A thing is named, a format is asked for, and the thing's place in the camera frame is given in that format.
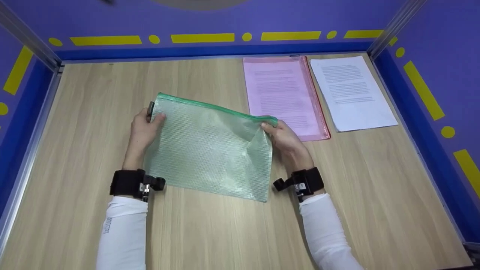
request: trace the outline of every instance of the black wrist strap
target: black wrist strap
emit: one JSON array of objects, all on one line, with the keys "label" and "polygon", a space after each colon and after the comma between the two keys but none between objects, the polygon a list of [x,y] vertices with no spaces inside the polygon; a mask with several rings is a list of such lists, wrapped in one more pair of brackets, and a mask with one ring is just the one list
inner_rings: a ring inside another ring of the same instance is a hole
[{"label": "black wrist strap", "polygon": [[110,195],[129,195],[134,198],[141,198],[142,191],[140,184],[145,176],[144,170],[121,170],[115,171],[112,185],[110,186]]},{"label": "black wrist strap", "polygon": [[317,167],[293,172],[292,176],[286,181],[280,178],[274,181],[273,185],[277,191],[282,191],[289,186],[294,186],[295,193],[297,193],[300,202],[303,201],[303,196],[313,195],[315,191],[324,188],[324,182]]}]

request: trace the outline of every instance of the mesh plastic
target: mesh plastic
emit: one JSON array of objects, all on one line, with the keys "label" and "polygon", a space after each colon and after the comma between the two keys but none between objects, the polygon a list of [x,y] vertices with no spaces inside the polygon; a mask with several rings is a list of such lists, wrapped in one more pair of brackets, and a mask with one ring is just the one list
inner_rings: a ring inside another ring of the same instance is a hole
[{"label": "mesh plastic", "polygon": [[145,167],[167,185],[266,202],[272,145],[262,121],[211,104],[159,93],[153,117],[165,113],[162,133]]}]

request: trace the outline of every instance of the white paper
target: white paper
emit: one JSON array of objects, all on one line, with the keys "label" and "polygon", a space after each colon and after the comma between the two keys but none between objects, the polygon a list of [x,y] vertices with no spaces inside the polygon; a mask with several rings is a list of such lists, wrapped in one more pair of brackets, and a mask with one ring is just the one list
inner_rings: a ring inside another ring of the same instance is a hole
[{"label": "white paper", "polygon": [[362,56],[310,64],[338,131],[398,124]]}]

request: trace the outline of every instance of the wrist-mounted camera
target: wrist-mounted camera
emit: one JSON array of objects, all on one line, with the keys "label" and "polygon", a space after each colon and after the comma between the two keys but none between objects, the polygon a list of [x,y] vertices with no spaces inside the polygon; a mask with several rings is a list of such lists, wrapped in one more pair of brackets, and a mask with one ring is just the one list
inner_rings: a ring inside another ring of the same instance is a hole
[{"label": "wrist-mounted camera", "polygon": [[147,202],[150,188],[155,191],[163,190],[165,179],[145,174],[145,171],[141,169],[136,171],[120,170],[115,171],[113,175],[110,195],[133,196]]},{"label": "wrist-mounted camera", "polygon": [[300,202],[303,201],[303,196],[313,195],[315,191],[325,187],[317,167],[293,172],[286,181],[279,178],[273,182],[273,186],[277,191],[282,191],[289,186],[293,186]]}]

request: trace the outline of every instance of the pink document folder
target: pink document folder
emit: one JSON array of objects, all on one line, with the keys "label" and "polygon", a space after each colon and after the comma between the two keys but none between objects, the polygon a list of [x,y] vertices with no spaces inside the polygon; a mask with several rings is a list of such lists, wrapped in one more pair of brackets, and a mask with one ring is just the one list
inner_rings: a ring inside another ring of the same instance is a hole
[{"label": "pink document folder", "polygon": [[307,58],[243,59],[251,115],[283,120],[301,141],[330,138]]}]

